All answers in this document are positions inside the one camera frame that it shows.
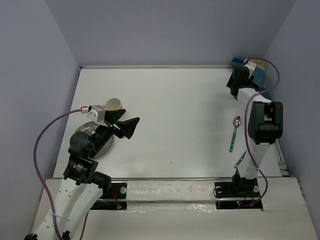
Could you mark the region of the pink ceramic mug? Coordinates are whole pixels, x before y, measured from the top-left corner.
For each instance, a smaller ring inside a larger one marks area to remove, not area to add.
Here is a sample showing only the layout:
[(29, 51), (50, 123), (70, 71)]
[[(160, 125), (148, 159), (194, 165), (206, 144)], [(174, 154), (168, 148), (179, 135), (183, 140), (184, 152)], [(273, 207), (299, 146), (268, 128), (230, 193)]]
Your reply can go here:
[(103, 108), (105, 108), (107, 111), (116, 111), (116, 110), (122, 110), (123, 104), (122, 102), (116, 98), (110, 98), (108, 99), (105, 104), (102, 105)]

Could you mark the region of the blue yellow checked placemat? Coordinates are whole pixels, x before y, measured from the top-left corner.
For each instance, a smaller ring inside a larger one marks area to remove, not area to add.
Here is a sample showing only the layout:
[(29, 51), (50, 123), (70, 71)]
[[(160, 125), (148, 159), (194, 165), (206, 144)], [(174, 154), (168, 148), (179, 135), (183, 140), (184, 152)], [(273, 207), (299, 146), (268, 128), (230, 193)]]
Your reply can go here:
[(252, 74), (249, 74), (249, 77), (253, 77), (253, 88), (257, 92), (265, 90), (265, 79), (266, 79), (266, 68), (265, 63), (258, 59), (247, 60), (245, 57), (234, 57), (231, 61), (232, 71), (236, 66), (245, 66), (247, 62), (256, 63), (256, 68)]

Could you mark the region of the grey reindeer plate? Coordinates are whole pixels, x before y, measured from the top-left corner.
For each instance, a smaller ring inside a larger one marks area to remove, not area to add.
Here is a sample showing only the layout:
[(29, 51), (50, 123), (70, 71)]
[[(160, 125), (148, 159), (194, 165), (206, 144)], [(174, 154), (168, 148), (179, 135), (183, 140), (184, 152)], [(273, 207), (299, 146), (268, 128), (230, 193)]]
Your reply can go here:
[[(76, 133), (77, 132), (85, 132), (87, 135), (91, 136), (96, 132), (96, 130), (97, 130), (97, 128), (99, 126), (100, 126), (99, 124), (97, 124), (97, 123), (95, 123), (93, 121), (89, 121), (89, 122), (86, 122), (86, 123), (82, 124), (80, 127), (78, 127), (75, 132)], [(95, 160), (95, 159), (101, 158), (103, 155), (105, 155), (109, 151), (109, 149), (112, 147), (113, 140), (114, 140), (114, 137), (112, 136), (103, 145), (101, 150), (97, 153), (97, 155), (93, 159)]]

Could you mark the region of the teal handled metal spoon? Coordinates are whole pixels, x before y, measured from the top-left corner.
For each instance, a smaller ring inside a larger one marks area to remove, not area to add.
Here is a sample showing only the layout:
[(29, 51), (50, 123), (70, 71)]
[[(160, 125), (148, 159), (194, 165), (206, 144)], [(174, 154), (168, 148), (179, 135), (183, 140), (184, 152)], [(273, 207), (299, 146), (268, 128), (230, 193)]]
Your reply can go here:
[(233, 149), (234, 149), (234, 145), (235, 145), (235, 140), (236, 140), (236, 136), (237, 136), (237, 129), (238, 127), (241, 125), (242, 119), (240, 116), (236, 116), (232, 122), (233, 124), (233, 134), (232, 134), (232, 138), (231, 138), (231, 142), (230, 142), (230, 146), (229, 146), (229, 152), (232, 153)]

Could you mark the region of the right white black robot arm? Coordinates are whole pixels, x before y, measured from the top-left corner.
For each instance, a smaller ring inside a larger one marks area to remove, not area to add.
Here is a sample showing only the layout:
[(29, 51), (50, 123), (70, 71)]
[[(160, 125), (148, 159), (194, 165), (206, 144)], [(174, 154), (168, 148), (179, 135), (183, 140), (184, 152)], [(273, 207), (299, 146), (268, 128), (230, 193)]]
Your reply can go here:
[(254, 192), (265, 154), (283, 134), (283, 104), (258, 92), (252, 72), (247, 66), (236, 66), (226, 85), (237, 101), (246, 104), (243, 121), (246, 154), (230, 183), (235, 198)]

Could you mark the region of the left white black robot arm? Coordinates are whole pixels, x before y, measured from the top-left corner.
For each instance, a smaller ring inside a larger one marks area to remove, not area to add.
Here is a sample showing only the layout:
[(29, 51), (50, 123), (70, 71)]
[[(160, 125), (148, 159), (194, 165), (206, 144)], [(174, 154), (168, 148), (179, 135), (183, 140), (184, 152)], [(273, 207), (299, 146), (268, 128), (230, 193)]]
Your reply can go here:
[[(53, 197), (38, 167), (38, 144), (51, 125), (73, 113), (86, 114), (98, 128), (91, 135), (78, 131), (70, 137), (68, 163), (58, 193)], [(133, 136), (140, 118), (121, 121), (125, 113), (125, 109), (107, 110), (103, 105), (83, 106), (56, 117), (40, 132), (33, 147), (33, 164), (50, 208), (40, 226), (25, 236), (26, 240), (71, 240), (79, 225), (86, 224), (92, 206), (110, 194), (112, 179), (96, 170), (98, 162), (94, 158), (112, 137)]]

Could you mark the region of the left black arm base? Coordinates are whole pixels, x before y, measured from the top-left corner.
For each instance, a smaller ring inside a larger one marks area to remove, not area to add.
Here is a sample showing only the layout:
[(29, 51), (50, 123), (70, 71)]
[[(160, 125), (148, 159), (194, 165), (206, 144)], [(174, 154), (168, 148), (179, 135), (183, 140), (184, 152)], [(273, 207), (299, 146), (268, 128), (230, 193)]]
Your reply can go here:
[(127, 183), (126, 182), (112, 182), (111, 188), (108, 192), (104, 192), (102, 197), (98, 199), (91, 210), (126, 210), (127, 209)]

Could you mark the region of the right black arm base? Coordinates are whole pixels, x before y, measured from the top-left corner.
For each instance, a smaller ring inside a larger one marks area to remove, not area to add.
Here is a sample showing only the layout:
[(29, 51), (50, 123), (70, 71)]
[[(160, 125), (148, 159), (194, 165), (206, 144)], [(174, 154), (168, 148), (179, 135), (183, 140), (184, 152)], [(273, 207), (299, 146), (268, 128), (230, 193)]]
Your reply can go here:
[(261, 195), (257, 183), (241, 189), (230, 181), (215, 182), (212, 193), (217, 210), (263, 209), (262, 201), (258, 201)]

